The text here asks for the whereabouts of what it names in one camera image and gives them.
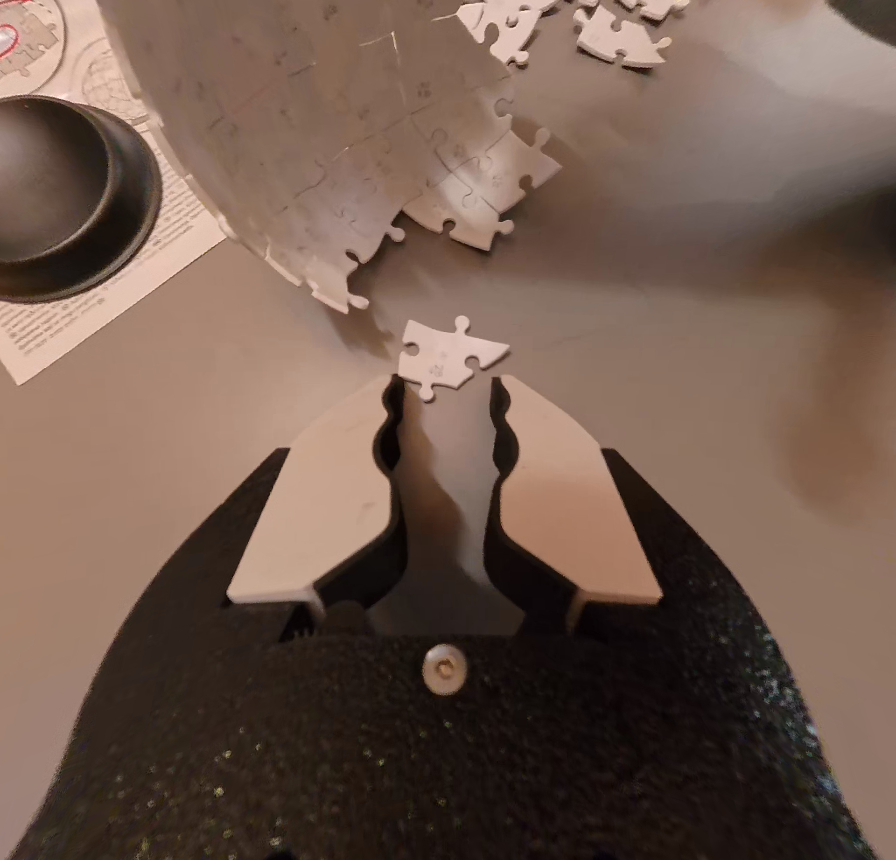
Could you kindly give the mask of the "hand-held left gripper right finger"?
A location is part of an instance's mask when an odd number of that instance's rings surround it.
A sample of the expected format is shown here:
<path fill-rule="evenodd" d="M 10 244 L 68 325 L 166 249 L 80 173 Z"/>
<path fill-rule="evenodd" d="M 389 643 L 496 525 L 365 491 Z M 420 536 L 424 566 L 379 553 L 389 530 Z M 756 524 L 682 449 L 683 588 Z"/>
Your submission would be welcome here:
<path fill-rule="evenodd" d="M 663 589 L 599 442 L 509 374 L 494 377 L 483 561 L 518 630 L 579 630 L 594 608 L 647 611 Z"/>

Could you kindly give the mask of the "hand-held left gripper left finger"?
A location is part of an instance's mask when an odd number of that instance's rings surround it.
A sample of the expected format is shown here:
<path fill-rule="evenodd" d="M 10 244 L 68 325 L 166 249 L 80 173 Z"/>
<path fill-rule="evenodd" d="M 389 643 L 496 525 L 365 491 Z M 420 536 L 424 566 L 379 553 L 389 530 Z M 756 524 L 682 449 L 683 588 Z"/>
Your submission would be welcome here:
<path fill-rule="evenodd" d="M 373 607 L 408 565 L 395 469 L 405 383 L 382 375 L 290 444 L 228 586 L 235 605 L 299 603 L 317 620 Z"/>

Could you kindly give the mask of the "white jigsaw piece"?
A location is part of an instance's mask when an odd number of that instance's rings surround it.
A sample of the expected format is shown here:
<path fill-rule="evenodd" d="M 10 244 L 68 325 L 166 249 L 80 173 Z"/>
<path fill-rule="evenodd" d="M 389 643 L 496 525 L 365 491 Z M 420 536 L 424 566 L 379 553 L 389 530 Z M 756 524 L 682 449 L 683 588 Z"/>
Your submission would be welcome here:
<path fill-rule="evenodd" d="M 473 377 L 468 359 L 475 359 L 480 369 L 487 369 L 509 354 L 508 344 L 471 337 L 470 325 L 464 315 L 455 318 L 454 331 L 432 329 L 414 320 L 407 322 L 402 343 L 418 351 L 413 355 L 401 351 L 397 374 L 405 382 L 420 385 L 421 401 L 433 401 L 437 386 L 457 390 Z"/>

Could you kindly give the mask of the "white partly built puzzle ball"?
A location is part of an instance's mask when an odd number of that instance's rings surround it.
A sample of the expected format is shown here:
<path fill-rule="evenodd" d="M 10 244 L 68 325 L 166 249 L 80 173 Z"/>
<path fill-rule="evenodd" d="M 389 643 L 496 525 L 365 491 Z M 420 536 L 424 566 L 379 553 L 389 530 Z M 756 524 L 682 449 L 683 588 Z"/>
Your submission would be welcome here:
<path fill-rule="evenodd" d="M 97 0 L 126 77 L 234 240 L 347 314 L 401 214 L 488 251 L 559 170 L 499 104 L 465 0 Z"/>

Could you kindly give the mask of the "black round ball stand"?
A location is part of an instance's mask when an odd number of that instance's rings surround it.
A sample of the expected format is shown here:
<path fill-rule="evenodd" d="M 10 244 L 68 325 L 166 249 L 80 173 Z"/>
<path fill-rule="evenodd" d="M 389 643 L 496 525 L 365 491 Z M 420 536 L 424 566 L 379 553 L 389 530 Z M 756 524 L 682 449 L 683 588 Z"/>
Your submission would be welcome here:
<path fill-rule="evenodd" d="M 132 261 L 161 210 L 160 166 L 121 118 L 37 95 L 1 102 L 1 299 L 83 294 Z"/>

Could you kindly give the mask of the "printed paper instruction sheet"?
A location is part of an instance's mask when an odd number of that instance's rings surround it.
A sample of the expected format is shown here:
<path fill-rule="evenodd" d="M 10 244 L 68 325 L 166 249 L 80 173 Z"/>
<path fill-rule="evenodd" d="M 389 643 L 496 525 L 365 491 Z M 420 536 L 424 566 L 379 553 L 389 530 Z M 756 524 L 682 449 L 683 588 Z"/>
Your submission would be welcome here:
<path fill-rule="evenodd" d="M 147 141 L 162 179 L 156 224 L 121 272 L 73 298 L 2 302 L 2 364 L 21 385 L 182 272 L 224 235 L 157 143 L 96 0 L 2 0 L 1 23 L 2 99 L 42 95 L 116 115 Z"/>

